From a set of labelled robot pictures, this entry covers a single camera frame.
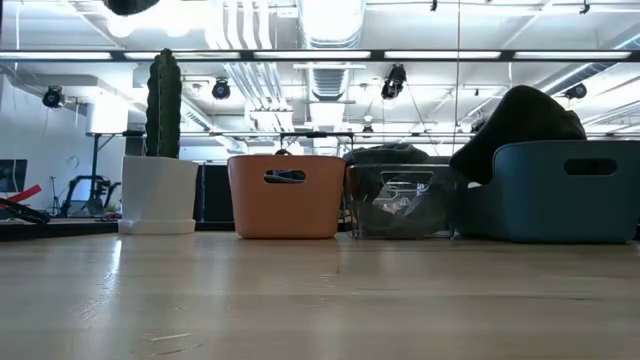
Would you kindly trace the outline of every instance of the table surface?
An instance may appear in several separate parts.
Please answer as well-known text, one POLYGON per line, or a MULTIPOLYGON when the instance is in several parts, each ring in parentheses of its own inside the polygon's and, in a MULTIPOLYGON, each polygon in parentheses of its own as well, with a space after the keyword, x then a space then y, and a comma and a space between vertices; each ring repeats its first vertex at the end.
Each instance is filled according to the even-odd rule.
POLYGON ((640 359, 635 244, 0 243, 2 359, 640 359))

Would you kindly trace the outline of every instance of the exposed ductwork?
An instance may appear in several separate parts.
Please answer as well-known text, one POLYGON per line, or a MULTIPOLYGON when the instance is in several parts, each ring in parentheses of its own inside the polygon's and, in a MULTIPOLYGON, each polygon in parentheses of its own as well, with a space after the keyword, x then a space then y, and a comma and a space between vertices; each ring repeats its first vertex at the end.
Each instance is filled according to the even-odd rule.
MULTIPOLYGON (((242 1, 243 5, 242 40, 249 49, 258 48, 254 31, 253 20, 256 11, 253 6, 253 0, 210 0, 215 20, 212 22, 212 27, 205 32, 209 47, 224 50, 244 48, 239 36, 238 1, 242 1), (228 12, 226 34, 223 1, 226 2, 228 12)), ((258 1, 258 35, 260 44, 264 49, 271 49, 269 0, 258 1)), ((288 111, 275 64, 225 64, 225 71, 233 79, 245 99, 252 105, 250 107, 251 111, 288 111)))
MULTIPOLYGON (((626 40, 620 42, 617 46, 614 47, 616 50, 638 50, 640 49, 640 33, 635 32, 633 36, 628 37, 626 40)), ((610 69, 611 67, 617 65, 617 62, 602 62, 602 63, 588 63, 580 66, 572 66, 569 68, 564 68, 556 74, 546 78, 545 80, 539 82, 535 85, 536 88, 540 89, 546 94, 549 95, 557 95, 567 89, 570 89, 581 82, 602 73, 610 69)), ((505 89, 498 94, 496 97, 501 97, 506 93, 508 89, 505 89)), ((478 107, 471 110, 464 119, 473 118, 473 115, 479 111, 484 110, 486 106, 488 106, 493 99, 488 99, 484 103, 480 104, 478 107)))
MULTIPOLYGON (((305 48, 358 47, 362 34, 365 0, 297 0, 296 3, 300 37, 305 48)), ((348 80, 349 70, 309 70, 311 92, 320 101, 339 100, 348 80)))
MULTIPOLYGON (((640 49, 640 34, 635 35, 631 39, 622 42, 616 46, 617 50, 638 50, 640 49)), ((588 78, 595 76, 613 66, 616 62, 602 62, 584 64, 577 69, 570 71, 569 73, 562 73, 551 78, 546 79, 538 87, 549 95, 556 95, 561 93, 579 83, 587 80, 588 78)))
MULTIPOLYGON (((184 96, 182 97, 182 104, 180 106, 180 115, 183 118, 188 119, 189 121, 193 121, 194 123, 202 126, 202 128, 206 129, 206 131, 224 131, 223 129, 216 126, 213 121, 211 121, 211 118, 209 116, 200 111, 198 107, 191 102, 191 100, 187 99, 184 96)), ((241 142, 224 136, 216 136, 214 137, 214 139, 225 148, 227 148, 227 151, 229 152, 242 154, 249 153, 249 148, 245 142, 241 142)))

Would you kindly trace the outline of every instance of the orange bin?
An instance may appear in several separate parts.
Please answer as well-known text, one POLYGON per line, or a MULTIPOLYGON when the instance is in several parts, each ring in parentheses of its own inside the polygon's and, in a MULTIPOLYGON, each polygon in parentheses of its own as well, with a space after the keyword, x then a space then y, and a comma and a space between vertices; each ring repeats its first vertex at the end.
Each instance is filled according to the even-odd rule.
POLYGON ((229 159, 236 231, 247 239, 327 239, 338 231, 345 171, 333 156, 241 155, 229 159), (268 183, 267 171, 301 171, 301 183, 268 183))

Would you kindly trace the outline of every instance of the dark teal bin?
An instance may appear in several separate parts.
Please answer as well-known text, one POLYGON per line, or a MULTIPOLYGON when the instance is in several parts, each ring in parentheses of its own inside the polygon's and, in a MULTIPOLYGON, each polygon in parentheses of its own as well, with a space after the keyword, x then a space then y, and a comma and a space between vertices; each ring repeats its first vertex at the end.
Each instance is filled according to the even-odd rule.
POLYGON ((499 148, 491 183, 462 189, 463 236, 623 243, 640 217, 639 141, 537 141, 499 148))

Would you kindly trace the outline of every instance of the transparent storage bin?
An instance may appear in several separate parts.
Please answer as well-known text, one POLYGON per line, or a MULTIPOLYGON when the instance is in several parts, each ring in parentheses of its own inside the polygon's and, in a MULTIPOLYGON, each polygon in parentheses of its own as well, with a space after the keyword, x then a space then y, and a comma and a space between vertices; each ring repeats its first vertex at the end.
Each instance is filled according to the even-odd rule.
POLYGON ((354 165, 346 205, 357 239, 452 237, 448 165, 354 165))

